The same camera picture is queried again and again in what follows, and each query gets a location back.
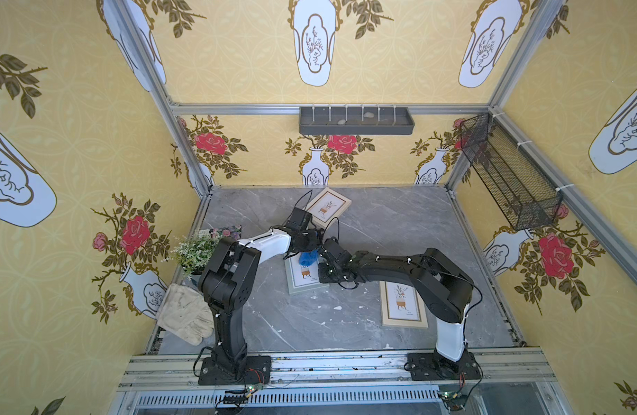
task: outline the picture frame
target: picture frame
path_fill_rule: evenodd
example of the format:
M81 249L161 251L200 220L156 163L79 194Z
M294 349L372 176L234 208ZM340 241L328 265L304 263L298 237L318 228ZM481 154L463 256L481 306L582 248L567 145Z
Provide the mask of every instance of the picture frame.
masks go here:
M313 289L330 287L330 284L321 284L318 281L318 261L315 261L310 266L303 266L300 265L300 255L301 253L284 261L289 294L293 295Z
M415 288L395 282L381 281L383 325L428 329L425 303Z
M312 214L317 227L327 229L330 221L341 216L350 204L351 199L326 187L307 204L305 211Z

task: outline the blue cloth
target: blue cloth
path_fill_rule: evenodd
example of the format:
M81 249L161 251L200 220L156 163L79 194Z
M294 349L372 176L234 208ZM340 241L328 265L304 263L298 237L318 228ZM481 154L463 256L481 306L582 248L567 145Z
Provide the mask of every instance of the blue cloth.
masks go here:
M300 254L300 265L309 266L318 260L318 250L303 252Z

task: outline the marble floor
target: marble floor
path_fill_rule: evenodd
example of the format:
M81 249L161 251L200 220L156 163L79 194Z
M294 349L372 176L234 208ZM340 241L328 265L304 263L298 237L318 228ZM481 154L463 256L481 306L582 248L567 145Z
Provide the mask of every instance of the marble floor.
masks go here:
M459 226L443 187L335 188L353 200L339 218L339 244L351 253L383 255L422 253L439 248L461 267L484 294L468 315L470 347L508 347L508 335L494 298ZM303 188L218 188L202 228L242 225L254 237L281 224ZM328 236L336 232L332 226ZM379 283L348 291L328 286L290 295L281 256L258 267L253 294L245 304L243 325L249 351L430 349L436 342L435 320L427 311L428 329L382 326ZM212 337L191 346L166 333L160 354L197 353Z

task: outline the black wire mesh basket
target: black wire mesh basket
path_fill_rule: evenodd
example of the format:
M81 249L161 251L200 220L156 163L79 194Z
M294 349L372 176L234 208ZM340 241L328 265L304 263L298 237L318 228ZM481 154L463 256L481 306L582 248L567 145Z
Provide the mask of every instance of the black wire mesh basket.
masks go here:
M555 220L562 193L489 113L464 121L459 132L462 151L514 230Z

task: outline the beige glove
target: beige glove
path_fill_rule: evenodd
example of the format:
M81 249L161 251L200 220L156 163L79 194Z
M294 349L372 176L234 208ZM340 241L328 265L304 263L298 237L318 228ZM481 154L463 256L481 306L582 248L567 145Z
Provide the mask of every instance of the beige glove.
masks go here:
M157 314L157 323L194 346L210 336L215 327L203 295L178 284L169 287L162 309Z

